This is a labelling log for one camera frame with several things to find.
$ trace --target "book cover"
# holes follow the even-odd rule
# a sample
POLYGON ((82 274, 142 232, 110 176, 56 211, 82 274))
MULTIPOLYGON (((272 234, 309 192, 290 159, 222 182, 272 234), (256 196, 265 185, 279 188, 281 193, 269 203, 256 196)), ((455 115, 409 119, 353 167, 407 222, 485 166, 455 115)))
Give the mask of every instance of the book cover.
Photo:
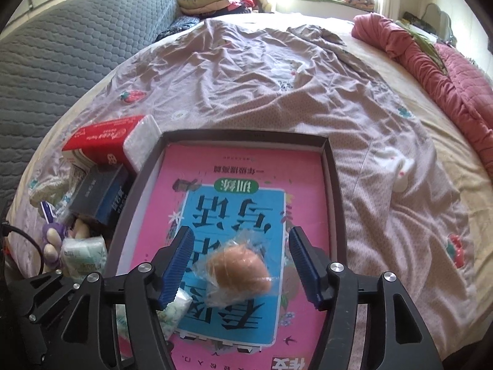
MULTIPOLYGON (((261 368, 283 368, 282 363, 290 368, 291 362, 297 363, 299 369, 303 368, 301 364, 307 366, 325 314, 306 300, 287 248, 287 235, 293 226, 299 225, 315 246, 328 252, 329 227, 320 154, 169 146, 131 267, 151 260, 159 248, 172 241, 182 225, 191 227, 195 235, 194 252, 181 284, 193 302, 179 324, 179 336, 173 337, 172 357, 177 367, 183 359, 186 368, 201 368, 200 362, 213 355, 215 362, 210 366, 214 368, 213 364, 220 363, 216 357, 228 352, 256 352, 249 356, 249 363, 260 361, 261 368), (206 282, 198 279, 191 267, 244 229, 256 230, 268 241, 267 266, 270 274, 280 280, 279 291, 222 309, 207 307, 206 282)), ((241 356, 225 355, 230 364, 225 362, 221 368, 231 367, 231 362, 237 360, 241 362, 241 356)))

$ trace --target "quilted mattress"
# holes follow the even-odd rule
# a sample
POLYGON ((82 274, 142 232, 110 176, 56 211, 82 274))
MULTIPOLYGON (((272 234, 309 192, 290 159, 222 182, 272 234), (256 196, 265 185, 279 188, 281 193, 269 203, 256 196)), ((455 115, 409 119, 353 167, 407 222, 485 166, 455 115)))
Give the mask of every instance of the quilted mattress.
POLYGON ((0 41, 0 198, 58 118, 178 12, 176 0, 67 0, 0 41))

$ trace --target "metal screw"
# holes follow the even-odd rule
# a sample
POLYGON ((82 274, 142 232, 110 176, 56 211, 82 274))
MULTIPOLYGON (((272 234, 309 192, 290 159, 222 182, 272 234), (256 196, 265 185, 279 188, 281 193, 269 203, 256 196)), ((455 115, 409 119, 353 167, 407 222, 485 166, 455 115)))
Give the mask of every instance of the metal screw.
POLYGON ((138 269, 139 269, 139 272, 141 272, 141 273, 148 273, 152 269, 152 264, 151 263, 142 263, 138 269))
POLYGON ((344 266, 341 263, 334 262, 330 265, 330 269, 335 273, 340 273, 344 270, 344 266))
POLYGON ((96 282, 99 279, 99 274, 98 273, 91 273, 87 276, 86 279, 88 282, 96 282))
POLYGON ((394 282, 397 279, 396 275, 394 273, 391 273, 390 271, 387 271, 384 274, 384 278, 389 282, 394 282))

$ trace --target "plastic bag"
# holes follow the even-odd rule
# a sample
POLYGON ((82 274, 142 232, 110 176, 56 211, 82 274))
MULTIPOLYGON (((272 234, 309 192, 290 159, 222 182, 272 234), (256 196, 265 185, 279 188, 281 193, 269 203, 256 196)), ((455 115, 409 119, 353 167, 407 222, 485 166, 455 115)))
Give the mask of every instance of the plastic bag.
POLYGON ((56 217, 56 221, 69 226, 73 222, 73 216, 67 206, 84 177, 85 172, 72 165, 68 179, 55 177, 43 183, 33 180, 31 182, 32 187, 29 188, 30 203, 37 207, 40 199, 48 201, 53 205, 53 214, 56 217))
MULTIPOLYGON (((163 311, 156 311, 163 330, 163 335, 166 340, 177 329, 179 322, 185 316, 192 303, 192 297, 183 289, 178 288, 177 295, 174 297, 174 301, 169 303, 163 311)), ((127 328, 127 314, 125 311, 125 305, 116 306, 116 328, 118 329, 118 335, 123 339, 129 341, 128 328, 127 328)))
POLYGON ((65 238, 61 257, 64 270, 80 283, 90 273, 103 272, 108 251, 102 236, 88 239, 65 238))
POLYGON ((269 249, 264 234, 241 231, 193 266, 207 281, 205 303, 226 307, 257 296, 279 294, 279 278, 269 272, 269 249))

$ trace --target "tissue pack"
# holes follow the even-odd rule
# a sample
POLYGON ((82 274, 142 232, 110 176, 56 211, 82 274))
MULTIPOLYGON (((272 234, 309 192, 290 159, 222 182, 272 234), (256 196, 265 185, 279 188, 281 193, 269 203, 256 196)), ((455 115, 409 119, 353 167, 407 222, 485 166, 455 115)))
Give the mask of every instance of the tissue pack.
POLYGON ((65 272, 81 283, 90 273, 102 273, 108 257, 103 237, 63 240, 61 259, 65 272))
POLYGON ((137 174, 160 135, 152 115, 100 122, 79 128, 63 146, 62 155, 86 173, 96 164, 122 163, 137 174))

